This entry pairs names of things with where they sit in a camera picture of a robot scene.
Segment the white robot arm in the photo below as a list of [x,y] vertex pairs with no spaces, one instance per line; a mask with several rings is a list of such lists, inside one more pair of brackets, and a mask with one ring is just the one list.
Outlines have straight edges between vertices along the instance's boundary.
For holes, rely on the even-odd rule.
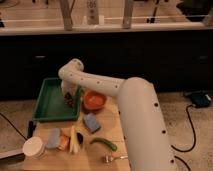
[[62,89],[80,85],[114,97],[131,171],[178,171],[154,85],[141,77],[127,79],[84,72],[79,59],[58,71]]

